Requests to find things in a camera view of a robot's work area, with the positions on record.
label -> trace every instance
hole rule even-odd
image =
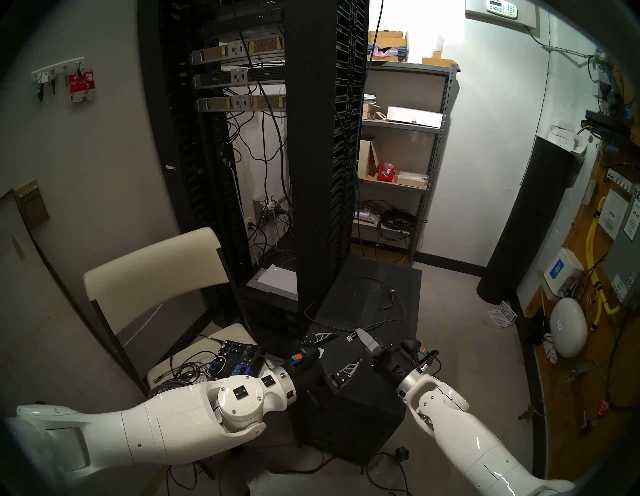
[[[560,274],[562,267],[564,267],[564,264],[561,259],[558,259],[558,261],[554,265],[554,268],[552,268],[551,272],[549,273],[549,275],[551,276],[551,279],[555,279],[558,276],[558,274]]]
[[[67,79],[72,102],[86,102],[95,98],[95,81],[93,80],[92,70],[86,71],[81,76],[75,73],[69,74]]]
[[[607,201],[604,203],[602,214],[598,223],[613,239],[616,239],[618,231],[622,226],[622,219],[625,216],[629,202],[612,189],[607,194]]]
[[[620,303],[622,303],[622,300],[624,300],[625,296],[627,295],[627,286],[625,286],[625,284],[622,282],[622,279],[620,278],[619,275],[616,274],[616,276],[613,278],[613,281],[611,282],[611,287],[616,292],[616,295]]]
[[[629,218],[627,219],[627,223],[625,224],[625,234],[628,238],[633,241],[636,236],[636,231],[638,230],[638,224],[640,223],[640,200],[637,198],[634,200],[634,206],[631,207],[631,212],[629,212]]]

chair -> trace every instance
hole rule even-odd
[[[145,394],[148,387],[124,351],[118,334],[142,313],[165,301],[195,289],[229,282],[218,255],[219,248],[214,232],[204,227],[141,248],[84,274],[85,291],[109,340],[125,371]],[[233,324],[210,337],[255,343],[242,324]],[[217,352],[219,348],[216,341],[203,339],[177,353],[174,360],[182,363],[197,351]],[[153,387],[154,379],[161,373],[170,370],[168,361],[157,364],[147,373],[150,386]]]

gray floor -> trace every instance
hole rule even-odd
[[[500,329],[486,315],[494,307],[476,294],[479,278],[446,269],[416,264],[422,270],[422,290],[417,337],[428,349],[440,350],[442,371],[439,378],[454,387],[471,405],[469,413],[484,422],[516,459],[531,470],[533,457],[532,427],[517,417],[529,405],[522,352],[515,327]],[[281,446],[293,442],[291,425],[285,412],[270,413],[265,433],[251,443],[260,459],[273,470],[315,467],[320,453],[303,447]],[[475,495],[474,488],[442,454],[433,438],[421,432],[407,416],[385,448],[393,451],[405,446],[409,452],[406,471],[409,490],[418,495]],[[215,461],[216,474],[223,474],[225,496],[242,496],[246,490],[232,460]],[[174,469],[176,480],[193,485],[191,467]],[[335,460],[319,476],[360,476],[360,467]],[[195,491],[169,482],[171,495],[217,495],[218,482],[204,474],[198,476]],[[396,474],[393,487],[402,487]],[[388,494],[370,486],[370,494]],[[166,495],[164,483],[156,495]]]

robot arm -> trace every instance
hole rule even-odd
[[[226,451],[258,437],[264,414],[295,400],[289,373],[276,367],[260,378],[231,376],[172,389],[122,412],[19,406],[17,422],[22,432],[31,430],[28,442],[48,449],[65,482],[74,484],[107,467],[182,464]]]
[[[358,329],[373,357],[374,369],[396,388],[418,426],[432,436],[451,463],[483,495],[553,495],[573,489],[569,481],[532,476],[480,420],[467,413],[469,404],[457,391],[424,373],[437,351],[418,360],[420,342],[405,340],[388,349]]]

yellow hose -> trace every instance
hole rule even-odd
[[[596,318],[593,320],[593,324],[591,325],[591,331],[595,331],[598,328],[598,324],[600,323],[600,317],[602,316],[602,307],[604,307],[607,315],[615,315],[620,311],[620,305],[615,308],[611,308],[609,306],[609,302],[607,301],[607,297],[604,294],[602,289],[602,283],[598,278],[598,273],[594,268],[595,263],[593,261],[593,243],[596,236],[596,229],[598,228],[598,219],[600,218],[600,213],[602,212],[602,208],[604,207],[604,203],[607,200],[606,196],[603,196],[598,202],[597,214],[593,217],[593,221],[591,222],[591,227],[589,227],[589,232],[587,233],[587,239],[585,244],[585,256],[587,259],[587,267],[588,271],[591,271],[591,283],[593,287],[596,289],[596,293],[598,294],[598,310],[596,311]]]

